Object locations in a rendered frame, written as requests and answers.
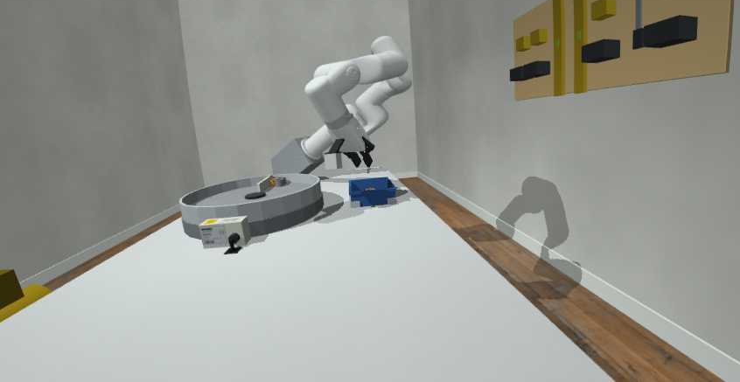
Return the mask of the blue open crate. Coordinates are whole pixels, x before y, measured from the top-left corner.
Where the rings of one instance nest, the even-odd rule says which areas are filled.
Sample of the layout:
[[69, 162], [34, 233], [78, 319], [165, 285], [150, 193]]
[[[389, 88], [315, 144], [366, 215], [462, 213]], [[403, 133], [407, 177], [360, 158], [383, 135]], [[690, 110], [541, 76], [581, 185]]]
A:
[[[366, 191], [374, 188], [375, 190]], [[396, 187], [388, 177], [349, 180], [351, 208], [397, 204]]]

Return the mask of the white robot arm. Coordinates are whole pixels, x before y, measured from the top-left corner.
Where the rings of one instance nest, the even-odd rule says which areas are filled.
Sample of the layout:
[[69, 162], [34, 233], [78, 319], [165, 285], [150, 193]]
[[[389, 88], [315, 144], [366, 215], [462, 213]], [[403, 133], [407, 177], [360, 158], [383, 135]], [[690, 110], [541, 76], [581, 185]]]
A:
[[[314, 80], [305, 87], [306, 95], [325, 125], [310, 138], [304, 138], [301, 146], [313, 160], [320, 159], [321, 153], [332, 146], [329, 153], [324, 153], [326, 170], [342, 169], [339, 149], [345, 141], [336, 139], [333, 143], [327, 128], [342, 128], [355, 117], [371, 135], [388, 120], [388, 112], [382, 103], [391, 96], [407, 91], [412, 85], [407, 72], [408, 61], [393, 38], [377, 38], [372, 43], [371, 53], [357, 59], [320, 66], [314, 73]], [[359, 111], [343, 102], [341, 96], [356, 85], [372, 83], [355, 102]]]

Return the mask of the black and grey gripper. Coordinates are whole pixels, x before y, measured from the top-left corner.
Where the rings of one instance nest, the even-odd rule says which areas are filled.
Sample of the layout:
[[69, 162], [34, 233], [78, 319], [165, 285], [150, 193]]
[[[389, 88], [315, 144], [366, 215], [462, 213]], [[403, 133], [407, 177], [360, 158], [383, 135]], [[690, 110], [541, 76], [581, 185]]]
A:
[[357, 152], [363, 156], [363, 161], [366, 166], [371, 166], [373, 159], [370, 157], [369, 152], [372, 151], [375, 146], [370, 142], [367, 132], [355, 117], [351, 118], [344, 127], [336, 130], [328, 129], [328, 132], [333, 142], [335, 142], [336, 139], [345, 139], [339, 151], [351, 159], [356, 168], [358, 168], [361, 163], [361, 159]]

